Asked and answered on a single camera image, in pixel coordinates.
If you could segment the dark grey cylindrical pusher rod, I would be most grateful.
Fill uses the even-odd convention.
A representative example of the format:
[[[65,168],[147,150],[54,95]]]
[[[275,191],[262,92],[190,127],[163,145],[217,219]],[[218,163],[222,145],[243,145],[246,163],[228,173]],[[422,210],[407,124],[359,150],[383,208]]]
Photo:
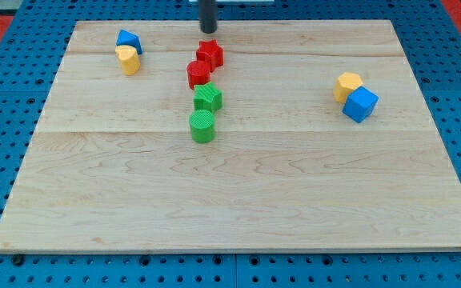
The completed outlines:
[[[217,30],[218,12],[215,0],[198,0],[198,18],[200,30],[212,34]]]

